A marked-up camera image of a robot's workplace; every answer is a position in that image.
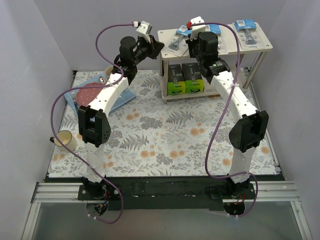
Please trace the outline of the clear blue razor blister pack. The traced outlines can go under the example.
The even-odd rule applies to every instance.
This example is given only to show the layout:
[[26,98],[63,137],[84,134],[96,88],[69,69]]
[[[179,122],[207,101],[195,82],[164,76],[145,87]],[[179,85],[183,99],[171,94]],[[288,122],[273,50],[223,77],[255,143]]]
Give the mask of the clear blue razor blister pack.
[[170,38],[168,43],[163,49],[166,54],[172,54],[176,57],[182,57],[184,53],[188,50],[188,44],[186,40],[190,30],[186,25],[182,25],[175,31],[175,34]]

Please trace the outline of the black green Gillette Labs box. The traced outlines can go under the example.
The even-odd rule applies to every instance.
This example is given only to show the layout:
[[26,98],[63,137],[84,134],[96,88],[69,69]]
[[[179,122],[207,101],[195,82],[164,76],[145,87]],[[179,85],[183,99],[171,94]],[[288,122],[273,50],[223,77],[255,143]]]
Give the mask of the black green Gillette Labs box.
[[168,95],[181,95],[186,93],[186,83],[180,64],[171,64],[168,66]]

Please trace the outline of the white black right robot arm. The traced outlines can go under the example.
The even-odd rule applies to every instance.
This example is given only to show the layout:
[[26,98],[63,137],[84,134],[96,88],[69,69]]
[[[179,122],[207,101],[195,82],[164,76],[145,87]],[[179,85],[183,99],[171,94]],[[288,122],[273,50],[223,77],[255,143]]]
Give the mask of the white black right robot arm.
[[208,186],[205,193],[237,199],[252,189],[250,165],[256,148],[265,137],[269,115],[251,104],[235,83],[229,65],[218,56],[218,37],[214,33],[203,32],[196,40],[188,39],[186,43],[189,56],[196,59],[201,75],[218,91],[235,121],[228,134],[233,146],[230,171],[220,177],[221,182]]

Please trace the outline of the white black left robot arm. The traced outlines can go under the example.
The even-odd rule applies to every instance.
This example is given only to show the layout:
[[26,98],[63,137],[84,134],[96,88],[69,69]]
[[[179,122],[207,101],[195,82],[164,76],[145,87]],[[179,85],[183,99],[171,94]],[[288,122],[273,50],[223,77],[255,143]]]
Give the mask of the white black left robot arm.
[[108,115],[120,97],[136,76],[137,65],[146,58],[156,59],[164,48],[164,43],[144,37],[123,37],[119,54],[114,59],[114,67],[107,82],[99,94],[85,106],[78,109],[79,134],[86,150],[87,172],[81,178],[85,191],[95,200],[106,196],[106,187],[102,183],[105,176],[104,147],[111,135]]

